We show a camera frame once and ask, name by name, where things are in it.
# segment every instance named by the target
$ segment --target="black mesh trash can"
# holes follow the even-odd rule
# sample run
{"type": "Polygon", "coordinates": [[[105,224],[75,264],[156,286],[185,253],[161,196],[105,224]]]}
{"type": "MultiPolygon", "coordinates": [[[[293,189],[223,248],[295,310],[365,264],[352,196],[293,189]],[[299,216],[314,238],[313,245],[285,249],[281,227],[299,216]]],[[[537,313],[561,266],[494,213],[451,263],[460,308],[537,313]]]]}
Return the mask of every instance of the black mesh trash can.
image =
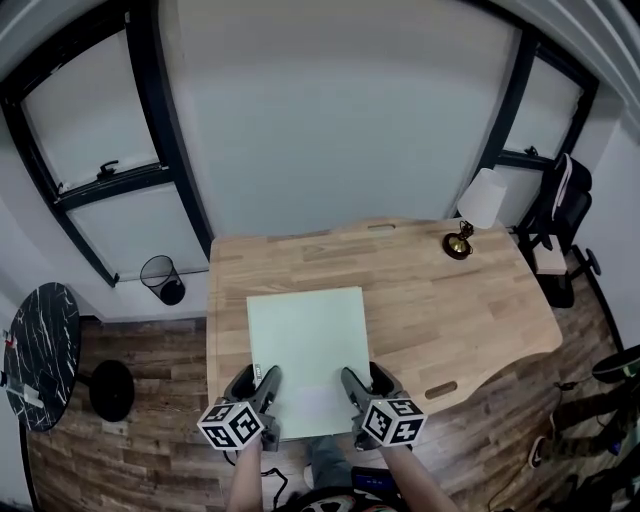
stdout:
{"type": "Polygon", "coordinates": [[[167,306],[175,306],[184,297],[184,284],[169,256],[154,256],[147,261],[140,280],[167,306]]]}

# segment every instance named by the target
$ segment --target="desk top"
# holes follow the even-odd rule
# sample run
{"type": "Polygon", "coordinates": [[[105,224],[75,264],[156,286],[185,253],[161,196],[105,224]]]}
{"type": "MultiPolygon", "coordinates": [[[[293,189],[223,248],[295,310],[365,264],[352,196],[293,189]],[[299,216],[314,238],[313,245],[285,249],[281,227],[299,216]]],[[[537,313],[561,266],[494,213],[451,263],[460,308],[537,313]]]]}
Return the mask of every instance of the desk top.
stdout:
{"type": "Polygon", "coordinates": [[[290,237],[217,239],[207,318],[209,401],[251,364],[246,298],[360,286],[369,356],[402,382],[426,414],[466,400],[562,335],[503,227],[477,230],[456,261],[441,247],[458,220],[374,219],[290,237]]]}

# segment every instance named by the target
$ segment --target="window frame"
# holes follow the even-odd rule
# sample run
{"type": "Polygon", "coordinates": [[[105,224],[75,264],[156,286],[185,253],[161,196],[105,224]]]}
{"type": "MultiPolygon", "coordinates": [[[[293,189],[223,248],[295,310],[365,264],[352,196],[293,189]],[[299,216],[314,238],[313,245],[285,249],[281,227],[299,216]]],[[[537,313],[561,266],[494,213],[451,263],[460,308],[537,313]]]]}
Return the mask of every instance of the window frame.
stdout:
{"type": "Polygon", "coordinates": [[[115,287],[119,275],[111,275],[107,270],[69,218],[69,211],[127,192],[173,183],[207,261],[214,239],[171,94],[158,8],[158,0],[108,0],[41,44],[0,84],[0,102],[7,126],[33,183],[60,227],[111,287],[115,287]],[[29,127],[22,102],[58,69],[122,30],[127,35],[138,98],[159,162],[60,193],[29,127]]]}
{"type": "Polygon", "coordinates": [[[520,29],[522,36],[502,103],[487,138],[478,165],[469,182],[480,169],[496,165],[544,171],[554,166],[564,153],[571,154],[589,117],[599,81],[575,57],[533,25],[490,0],[462,0],[520,29]],[[583,91],[578,99],[571,124],[555,159],[511,151],[504,148],[522,103],[535,58],[539,58],[577,84],[583,91]]]}

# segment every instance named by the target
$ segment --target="lamp base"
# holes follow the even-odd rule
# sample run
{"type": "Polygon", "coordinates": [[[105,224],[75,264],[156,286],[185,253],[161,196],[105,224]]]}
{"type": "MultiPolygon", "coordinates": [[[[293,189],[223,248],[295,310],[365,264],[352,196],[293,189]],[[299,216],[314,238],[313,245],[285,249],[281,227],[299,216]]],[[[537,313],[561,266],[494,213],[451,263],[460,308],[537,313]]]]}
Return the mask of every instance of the lamp base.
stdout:
{"type": "Polygon", "coordinates": [[[458,233],[449,233],[442,239],[442,248],[454,260],[465,260],[473,252],[467,240],[458,238],[458,233]]]}

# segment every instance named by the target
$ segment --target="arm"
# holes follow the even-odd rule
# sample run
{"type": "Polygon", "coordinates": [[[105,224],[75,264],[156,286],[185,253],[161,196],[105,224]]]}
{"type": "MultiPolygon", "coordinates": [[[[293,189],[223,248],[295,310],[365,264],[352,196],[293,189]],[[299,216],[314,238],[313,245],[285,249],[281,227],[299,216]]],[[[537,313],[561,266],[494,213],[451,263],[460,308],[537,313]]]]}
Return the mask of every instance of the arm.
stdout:
{"type": "Polygon", "coordinates": [[[417,457],[406,446],[380,447],[389,471],[412,512],[459,512],[417,457]]]}
{"type": "Polygon", "coordinates": [[[227,512],[262,512],[260,457],[262,438],[257,436],[240,452],[231,481],[227,512]]]}

